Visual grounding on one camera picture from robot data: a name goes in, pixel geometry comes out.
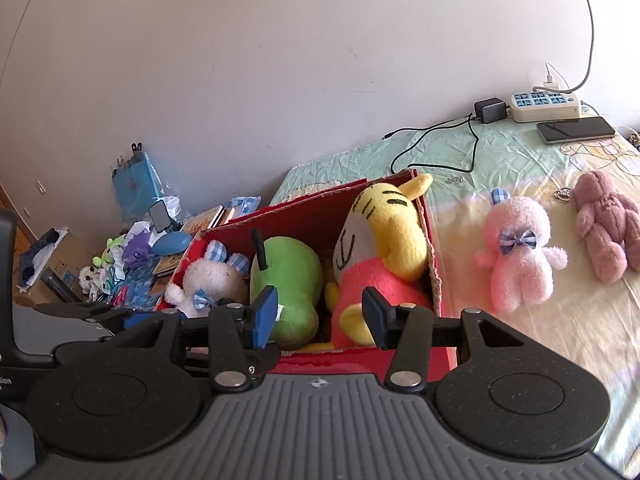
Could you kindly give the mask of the white pink bunny plush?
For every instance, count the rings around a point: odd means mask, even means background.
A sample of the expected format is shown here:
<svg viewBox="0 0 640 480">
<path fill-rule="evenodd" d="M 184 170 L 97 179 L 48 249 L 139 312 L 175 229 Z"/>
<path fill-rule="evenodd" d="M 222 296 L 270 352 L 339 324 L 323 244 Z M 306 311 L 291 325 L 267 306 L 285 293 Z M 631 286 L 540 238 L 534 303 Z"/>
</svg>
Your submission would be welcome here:
<svg viewBox="0 0 640 480">
<path fill-rule="evenodd" d="M 201 318 L 214 307 L 246 304 L 250 260 L 235 252 L 229 254 L 219 240 L 212 240 L 204 256 L 186 268 L 182 284 L 169 283 L 165 301 L 188 318 Z"/>
</svg>

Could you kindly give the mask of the green avocado plush toy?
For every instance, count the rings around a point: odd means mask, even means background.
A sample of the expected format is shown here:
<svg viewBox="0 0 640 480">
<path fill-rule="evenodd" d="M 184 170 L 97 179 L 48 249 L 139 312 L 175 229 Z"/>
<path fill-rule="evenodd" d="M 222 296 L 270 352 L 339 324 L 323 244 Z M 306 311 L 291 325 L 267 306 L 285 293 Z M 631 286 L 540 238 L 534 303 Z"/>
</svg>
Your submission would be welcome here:
<svg viewBox="0 0 640 480">
<path fill-rule="evenodd" d="M 278 310 L 270 339 L 283 350 L 296 350 L 316 336 L 316 310 L 323 286 L 323 271 L 316 252 L 307 244 L 288 236 L 263 238 L 250 233 L 255 257 L 250 266 L 250 300 L 265 286 L 278 292 Z"/>
</svg>

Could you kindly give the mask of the yellow tiger plush toy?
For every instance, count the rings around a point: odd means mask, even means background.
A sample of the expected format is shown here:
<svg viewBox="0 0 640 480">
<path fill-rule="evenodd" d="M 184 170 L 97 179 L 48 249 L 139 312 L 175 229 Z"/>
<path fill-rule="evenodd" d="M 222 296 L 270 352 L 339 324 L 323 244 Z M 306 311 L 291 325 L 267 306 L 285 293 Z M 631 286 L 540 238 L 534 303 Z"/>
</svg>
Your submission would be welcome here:
<svg viewBox="0 0 640 480">
<path fill-rule="evenodd" d="M 373 183 L 358 194 L 334 247 L 334 280 L 324 291 L 330 340 L 307 344 L 303 352 L 372 347 L 362 310 L 362 293 L 369 286 L 391 304 L 426 304 L 421 278 L 431 245 L 414 201 L 432 183 L 430 174 L 420 174 L 399 186 Z"/>
</svg>

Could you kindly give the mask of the pink bunny plush blue bow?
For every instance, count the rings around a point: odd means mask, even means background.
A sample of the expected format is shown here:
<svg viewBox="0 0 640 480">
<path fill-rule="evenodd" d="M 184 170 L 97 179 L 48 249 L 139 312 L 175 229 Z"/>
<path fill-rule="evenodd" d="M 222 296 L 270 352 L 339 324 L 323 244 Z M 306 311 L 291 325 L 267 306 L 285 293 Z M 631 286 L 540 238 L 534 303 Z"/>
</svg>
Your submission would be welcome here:
<svg viewBox="0 0 640 480">
<path fill-rule="evenodd" d="M 497 312 L 513 312 L 523 304 L 543 304 L 554 291 L 553 272 L 567 267 L 566 251 L 549 244 L 547 211 L 527 196 L 511 196 L 502 188 L 490 192 L 485 220 L 485 247 L 474 255 L 479 268 L 491 270 L 490 299 Z"/>
</svg>

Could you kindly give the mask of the mauve teddy bear plush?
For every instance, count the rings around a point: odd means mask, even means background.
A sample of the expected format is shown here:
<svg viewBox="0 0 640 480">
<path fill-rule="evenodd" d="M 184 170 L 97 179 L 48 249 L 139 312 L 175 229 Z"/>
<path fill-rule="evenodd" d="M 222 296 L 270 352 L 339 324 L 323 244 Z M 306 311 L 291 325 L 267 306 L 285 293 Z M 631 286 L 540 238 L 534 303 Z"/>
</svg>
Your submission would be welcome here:
<svg viewBox="0 0 640 480">
<path fill-rule="evenodd" d="M 570 191 L 576 232 L 587 245 L 594 274 L 618 281 L 628 268 L 639 271 L 639 206 L 603 170 L 582 174 Z"/>
</svg>

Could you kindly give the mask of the stack of books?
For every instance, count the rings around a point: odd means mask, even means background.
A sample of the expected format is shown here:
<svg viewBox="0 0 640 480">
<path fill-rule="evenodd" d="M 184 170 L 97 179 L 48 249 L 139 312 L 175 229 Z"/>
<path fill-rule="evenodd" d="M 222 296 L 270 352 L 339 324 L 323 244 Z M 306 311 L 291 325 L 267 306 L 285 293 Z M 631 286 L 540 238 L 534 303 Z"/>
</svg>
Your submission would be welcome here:
<svg viewBox="0 0 640 480">
<path fill-rule="evenodd" d="M 225 212 L 226 208 L 221 205 L 210 208 L 209 210 L 203 211 L 194 217 L 186 219 L 186 222 L 184 222 L 182 227 L 177 231 L 190 233 L 192 235 L 192 243 L 198 233 L 209 230 L 216 226 Z M 177 269 L 177 266 L 185 253 L 186 252 L 173 256 L 160 256 L 160 261 L 155 266 L 153 274 L 155 276 L 166 276 L 168 274 L 171 274 Z"/>
</svg>

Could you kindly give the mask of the blue glasses case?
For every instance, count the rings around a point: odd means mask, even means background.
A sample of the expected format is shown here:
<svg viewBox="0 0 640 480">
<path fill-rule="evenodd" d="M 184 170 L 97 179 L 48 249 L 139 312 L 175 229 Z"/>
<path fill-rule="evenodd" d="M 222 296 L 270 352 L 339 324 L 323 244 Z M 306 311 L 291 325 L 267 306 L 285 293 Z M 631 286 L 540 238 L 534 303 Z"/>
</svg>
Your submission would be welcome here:
<svg viewBox="0 0 640 480">
<path fill-rule="evenodd" d="M 188 232 L 168 232 L 159 237 L 152 245 L 152 253 L 158 256 L 183 254 L 191 244 L 192 235 Z"/>
</svg>

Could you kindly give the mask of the cardboard box on floor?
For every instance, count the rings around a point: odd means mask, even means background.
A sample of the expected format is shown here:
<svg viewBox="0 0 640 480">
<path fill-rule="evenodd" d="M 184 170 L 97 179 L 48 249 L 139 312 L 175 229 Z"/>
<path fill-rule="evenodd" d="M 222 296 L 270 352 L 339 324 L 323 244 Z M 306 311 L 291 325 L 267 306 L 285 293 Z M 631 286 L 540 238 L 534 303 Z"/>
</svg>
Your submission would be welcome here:
<svg viewBox="0 0 640 480">
<path fill-rule="evenodd" d="M 21 284 L 21 273 L 17 273 L 17 284 L 14 289 L 18 296 L 26 297 L 34 304 L 55 302 L 60 297 L 44 280 L 47 271 L 55 275 L 72 293 L 73 300 L 85 298 L 80 286 L 80 270 L 91 263 L 89 254 L 80 239 L 67 228 L 54 228 L 58 232 L 58 239 L 54 244 L 47 244 L 36 252 L 32 258 L 34 275 Z"/>
</svg>

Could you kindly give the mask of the purple plush toy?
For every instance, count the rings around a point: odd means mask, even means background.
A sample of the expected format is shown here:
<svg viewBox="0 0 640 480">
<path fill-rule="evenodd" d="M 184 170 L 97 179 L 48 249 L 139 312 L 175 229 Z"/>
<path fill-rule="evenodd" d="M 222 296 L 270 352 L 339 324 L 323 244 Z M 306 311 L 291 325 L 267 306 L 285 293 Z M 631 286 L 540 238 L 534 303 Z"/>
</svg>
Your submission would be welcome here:
<svg viewBox="0 0 640 480">
<path fill-rule="evenodd" d="M 132 230 L 125 236 L 122 262 L 127 269 L 137 269 L 154 257 L 150 238 L 151 232 L 148 229 Z"/>
</svg>

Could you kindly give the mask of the green alien plush toy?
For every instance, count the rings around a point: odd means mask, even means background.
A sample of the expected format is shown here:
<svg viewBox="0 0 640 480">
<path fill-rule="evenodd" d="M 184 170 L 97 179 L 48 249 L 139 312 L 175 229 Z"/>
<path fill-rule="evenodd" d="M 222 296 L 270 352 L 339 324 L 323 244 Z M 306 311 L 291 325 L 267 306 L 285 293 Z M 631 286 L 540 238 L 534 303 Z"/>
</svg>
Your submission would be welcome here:
<svg viewBox="0 0 640 480">
<path fill-rule="evenodd" d="M 104 251 L 99 256 L 92 258 L 92 265 L 96 268 L 107 268 L 114 263 L 122 264 L 122 251 L 125 245 L 125 235 L 116 238 L 108 238 Z"/>
</svg>

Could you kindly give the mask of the small black phone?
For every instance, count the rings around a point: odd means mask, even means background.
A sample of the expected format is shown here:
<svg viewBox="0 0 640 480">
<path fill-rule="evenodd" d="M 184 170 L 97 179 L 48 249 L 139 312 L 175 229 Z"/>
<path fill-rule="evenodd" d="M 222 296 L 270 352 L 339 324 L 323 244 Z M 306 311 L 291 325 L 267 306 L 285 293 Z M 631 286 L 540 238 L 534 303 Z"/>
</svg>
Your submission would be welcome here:
<svg viewBox="0 0 640 480">
<path fill-rule="evenodd" d="M 172 227 L 172 218 L 168 214 L 166 203 L 158 200 L 149 208 L 149 215 L 157 233 L 169 230 Z"/>
</svg>

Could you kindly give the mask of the blue paper bag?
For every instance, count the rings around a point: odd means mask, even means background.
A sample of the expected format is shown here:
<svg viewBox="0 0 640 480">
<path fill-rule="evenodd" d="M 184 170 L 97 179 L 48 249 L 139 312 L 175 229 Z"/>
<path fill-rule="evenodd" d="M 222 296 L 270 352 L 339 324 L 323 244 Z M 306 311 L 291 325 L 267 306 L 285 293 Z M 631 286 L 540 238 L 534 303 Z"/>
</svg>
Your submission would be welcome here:
<svg viewBox="0 0 640 480">
<path fill-rule="evenodd" d="M 130 157 L 119 159 L 111 178 L 123 222 L 143 217 L 164 196 L 160 176 L 140 142 L 131 144 Z"/>
</svg>

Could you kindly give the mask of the black power adapter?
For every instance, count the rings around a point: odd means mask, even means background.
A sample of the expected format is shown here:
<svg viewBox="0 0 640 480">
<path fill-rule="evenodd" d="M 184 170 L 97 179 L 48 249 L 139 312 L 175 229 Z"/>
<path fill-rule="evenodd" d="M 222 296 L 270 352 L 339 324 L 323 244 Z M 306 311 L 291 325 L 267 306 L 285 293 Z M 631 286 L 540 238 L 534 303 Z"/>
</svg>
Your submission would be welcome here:
<svg viewBox="0 0 640 480">
<path fill-rule="evenodd" d="M 506 102 L 499 98 L 488 98 L 474 103 L 474 116 L 483 124 L 498 122 L 508 116 Z"/>
</svg>

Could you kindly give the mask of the black smartphone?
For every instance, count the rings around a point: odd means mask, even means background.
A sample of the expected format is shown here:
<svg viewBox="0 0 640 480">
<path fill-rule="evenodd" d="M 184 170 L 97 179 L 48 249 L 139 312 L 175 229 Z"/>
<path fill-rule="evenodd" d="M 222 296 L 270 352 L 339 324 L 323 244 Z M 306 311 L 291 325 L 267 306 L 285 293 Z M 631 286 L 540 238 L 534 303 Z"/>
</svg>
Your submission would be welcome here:
<svg viewBox="0 0 640 480">
<path fill-rule="evenodd" d="M 612 139 L 616 133 L 600 116 L 540 122 L 537 130 L 547 144 Z"/>
</svg>

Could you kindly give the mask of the white blue power strip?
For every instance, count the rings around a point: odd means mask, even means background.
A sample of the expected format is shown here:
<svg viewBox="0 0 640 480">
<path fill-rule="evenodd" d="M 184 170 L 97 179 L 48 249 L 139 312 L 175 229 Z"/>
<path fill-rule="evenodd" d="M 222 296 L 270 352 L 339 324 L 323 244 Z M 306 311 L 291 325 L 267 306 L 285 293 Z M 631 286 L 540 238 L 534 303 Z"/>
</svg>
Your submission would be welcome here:
<svg viewBox="0 0 640 480">
<path fill-rule="evenodd" d="M 582 104 L 574 93 L 520 92 L 512 94 L 508 104 L 514 122 L 552 122 L 582 117 Z"/>
</svg>

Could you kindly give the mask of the white usb charger plug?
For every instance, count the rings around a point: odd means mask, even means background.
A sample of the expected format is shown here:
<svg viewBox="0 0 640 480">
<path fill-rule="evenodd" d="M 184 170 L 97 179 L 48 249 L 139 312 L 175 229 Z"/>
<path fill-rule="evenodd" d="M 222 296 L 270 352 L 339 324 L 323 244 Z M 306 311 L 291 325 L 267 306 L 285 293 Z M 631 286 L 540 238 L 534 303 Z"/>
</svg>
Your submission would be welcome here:
<svg viewBox="0 0 640 480">
<path fill-rule="evenodd" d="M 544 63 L 546 68 L 546 79 L 544 80 L 544 88 L 559 91 L 567 90 L 568 83 L 564 76 L 549 62 Z"/>
</svg>

